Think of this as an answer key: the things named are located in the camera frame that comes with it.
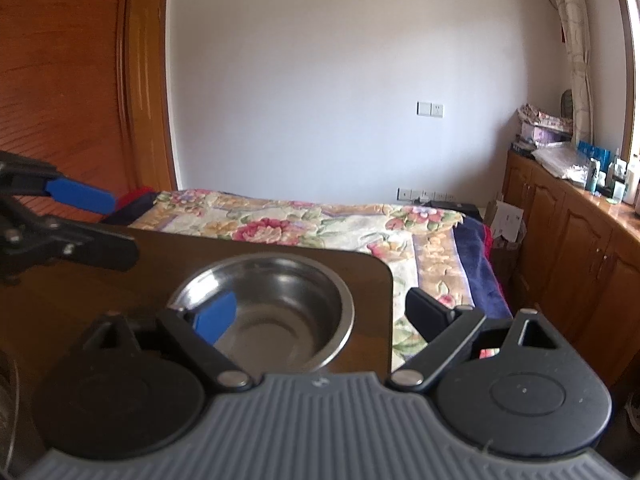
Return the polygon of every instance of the blue box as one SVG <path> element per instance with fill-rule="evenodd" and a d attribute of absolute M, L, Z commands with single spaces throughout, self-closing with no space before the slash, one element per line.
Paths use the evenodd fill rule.
<path fill-rule="evenodd" d="M 583 152 L 589 158 L 595 158 L 596 160 L 599 160 L 600 171 L 604 171 L 605 173 L 607 173 L 611 160 L 611 152 L 609 150 L 598 148 L 597 146 L 593 146 L 592 144 L 581 140 L 580 144 L 578 144 L 578 151 Z"/>

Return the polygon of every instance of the clutter on cabinet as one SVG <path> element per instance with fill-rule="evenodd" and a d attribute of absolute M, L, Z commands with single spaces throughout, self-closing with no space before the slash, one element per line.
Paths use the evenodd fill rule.
<path fill-rule="evenodd" d="M 622 202 L 622 197 L 625 195 L 625 183 L 619 180 L 614 180 L 613 197 L 612 200 L 616 204 Z"/>
<path fill-rule="evenodd" d="M 545 114 L 540 108 L 530 104 L 518 108 L 518 117 L 523 123 L 563 132 L 573 137 L 574 121 L 572 119 L 553 117 L 552 115 Z"/>
<path fill-rule="evenodd" d="M 554 177 L 570 180 L 584 189 L 589 159 L 570 142 L 545 146 L 533 153 L 535 159 Z"/>
<path fill-rule="evenodd" d="M 520 139 L 525 142 L 530 142 L 537 148 L 542 146 L 548 146 L 555 142 L 568 142 L 571 140 L 570 134 L 558 132 L 557 130 L 551 130 L 549 128 L 543 128 L 542 126 L 534 126 L 529 123 L 522 123 L 522 132 L 520 133 Z"/>
<path fill-rule="evenodd" d="M 511 143 L 511 151 L 533 160 L 533 152 L 536 151 L 536 146 L 534 144 L 529 144 L 524 140 L 516 140 Z"/>
<path fill-rule="evenodd" d="M 600 161 L 600 167 L 604 170 L 609 167 L 609 161 L 611 158 L 611 152 L 604 148 L 593 146 L 588 142 L 580 141 L 578 144 L 578 151 L 583 152 L 589 158 L 595 158 Z"/>
<path fill-rule="evenodd" d="M 624 181 L 626 176 L 626 162 L 619 158 L 616 161 L 616 167 L 613 170 L 614 178 Z"/>
<path fill-rule="evenodd" d="M 616 156 L 611 159 L 609 163 L 609 167 L 607 168 L 607 179 L 605 181 L 605 186 L 613 189 L 613 176 L 614 170 L 616 169 L 616 163 L 620 160 L 620 148 L 616 150 Z"/>
<path fill-rule="evenodd" d="M 625 194 L 622 197 L 622 202 L 631 206 L 636 205 L 638 183 L 640 183 L 640 160 L 637 155 L 634 155 L 626 169 Z"/>
<path fill-rule="evenodd" d="M 589 167 L 587 171 L 587 185 L 586 189 L 595 194 L 598 187 L 598 176 L 600 174 L 600 161 L 595 158 L 589 160 Z"/>

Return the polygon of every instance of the floral bedspread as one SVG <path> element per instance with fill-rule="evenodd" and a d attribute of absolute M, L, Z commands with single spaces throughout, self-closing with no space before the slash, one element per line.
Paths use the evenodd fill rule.
<path fill-rule="evenodd" d="M 460 213 L 428 207 L 283 202 L 191 189 L 161 193 L 131 227 L 372 254 L 394 279 L 395 369 L 426 346 L 404 316 L 410 288 L 419 286 L 449 307 L 473 305 L 453 235 L 462 221 Z"/>

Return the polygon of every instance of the wall socket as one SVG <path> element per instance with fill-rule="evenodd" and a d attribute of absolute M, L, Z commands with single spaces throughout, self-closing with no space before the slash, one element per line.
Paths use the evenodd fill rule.
<path fill-rule="evenodd" d="M 444 105 L 418 102 L 418 115 L 422 117 L 444 117 Z"/>
<path fill-rule="evenodd" d="M 431 105 L 431 117 L 444 117 L 444 105 L 437 105 L 436 103 Z"/>
<path fill-rule="evenodd" d="M 435 191 L 423 191 L 420 194 L 420 202 L 422 202 L 423 204 L 426 204 L 427 202 L 431 202 L 431 200 L 434 200 L 435 198 L 436 198 Z"/>
<path fill-rule="evenodd" d="M 398 188 L 398 196 L 397 200 L 400 202 L 410 202 L 411 201 L 411 190 L 403 189 L 401 187 Z"/>

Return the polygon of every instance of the wooden tabletop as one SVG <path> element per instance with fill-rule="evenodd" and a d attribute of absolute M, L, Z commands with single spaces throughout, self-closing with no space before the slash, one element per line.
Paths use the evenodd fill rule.
<path fill-rule="evenodd" d="M 535 160 L 530 160 L 516 153 L 510 152 L 510 156 L 517 156 L 524 164 L 529 164 L 531 168 L 544 170 L 544 167 Z M 567 180 L 559 180 L 559 185 L 564 191 L 572 196 L 580 196 L 589 202 L 600 213 L 608 217 L 613 224 L 617 225 L 624 232 L 627 232 L 638 244 L 640 244 L 640 216 L 635 213 L 635 209 L 623 202 L 611 203 L 605 196 L 594 195 L 585 189 L 573 186 Z"/>
<path fill-rule="evenodd" d="M 0 285 L 0 349 L 37 383 L 95 317 L 108 310 L 129 313 L 163 308 L 174 290 L 213 262 L 258 252 L 293 253 L 337 272 L 355 304 L 351 336 L 331 362 L 331 372 L 373 371 L 384 378 L 391 366 L 392 276 L 368 254 L 264 246 L 116 228 L 133 236 L 140 260 L 128 272 L 69 262 L 34 267 L 14 286 Z"/>

